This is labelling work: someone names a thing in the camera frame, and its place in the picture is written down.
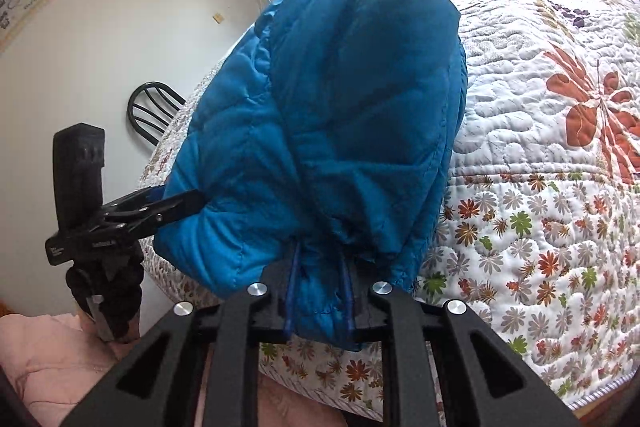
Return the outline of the white floral quilt bedspread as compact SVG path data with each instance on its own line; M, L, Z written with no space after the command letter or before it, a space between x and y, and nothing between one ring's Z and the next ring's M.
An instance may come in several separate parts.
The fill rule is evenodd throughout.
M639 0L451 1L468 98L413 294L579 410L639 365Z

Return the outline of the black metal chair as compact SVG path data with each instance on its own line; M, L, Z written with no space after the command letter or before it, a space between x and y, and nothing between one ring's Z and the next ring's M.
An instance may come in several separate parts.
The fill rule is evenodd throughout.
M142 83L128 98L128 124L140 138L157 146L184 103L186 99L166 83Z

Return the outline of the blue puffer jacket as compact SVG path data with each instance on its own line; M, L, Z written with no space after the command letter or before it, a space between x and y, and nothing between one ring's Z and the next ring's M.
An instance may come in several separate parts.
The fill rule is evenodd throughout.
M274 0L194 110L166 182L204 208L155 252L218 298L296 261L293 332L352 350L347 262L410 291L430 248L468 73L450 0Z

